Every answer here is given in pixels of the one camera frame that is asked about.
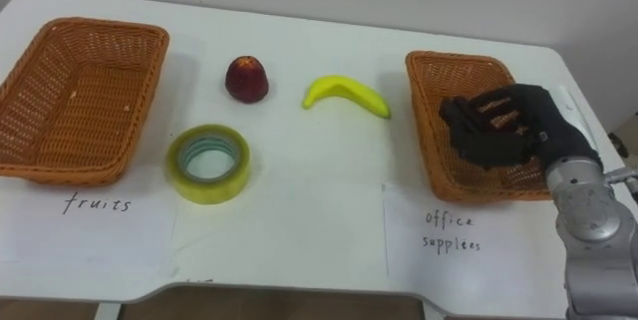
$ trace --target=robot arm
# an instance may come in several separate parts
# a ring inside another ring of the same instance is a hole
[[[491,167],[540,160],[567,250],[567,318],[638,319],[636,221],[611,186],[624,181],[638,197],[638,171],[623,168],[605,176],[598,153],[538,86],[446,99],[440,114],[453,147],[467,161]]]

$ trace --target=yellow banana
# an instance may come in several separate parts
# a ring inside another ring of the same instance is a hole
[[[390,117],[386,100],[370,87],[345,76],[324,76],[316,79],[308,88],[303,108],[309,109],[326,97],[343,97],[382,118]]]

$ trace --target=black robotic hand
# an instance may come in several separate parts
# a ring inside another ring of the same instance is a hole
[[[566,157],[590,158],[602,167],[585,136],[540,86],[510,85],[471,100],[444,99],[440,116],[460,157],[483,167],[522,164],[533,156],[543,170]]]

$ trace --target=orange wicker basket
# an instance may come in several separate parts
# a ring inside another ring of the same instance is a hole
[[[104,185],[126,170],[168,47],[149,25],[83,18],[42,27],[0,87],[0,175]]]
[[[525,165],[482,167],[462,160],[439,116],[445,97],[471,98],[514,83],[507,68],[491,57],[415,51],[406,58],[421,153],[434,194],[440,199],[485,203],[549,199],[537,160]]]

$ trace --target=packing tape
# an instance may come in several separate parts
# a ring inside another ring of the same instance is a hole
[[[234,165],[224,174],[200,177],[188,171],[188,164],[208,151],[228,154]],[[168,148],[166,169],[175,190],[198,204],[218,204],[237,196],[250,175],[250,149],[237,131],[221,125],[203,125],[181,134]]]

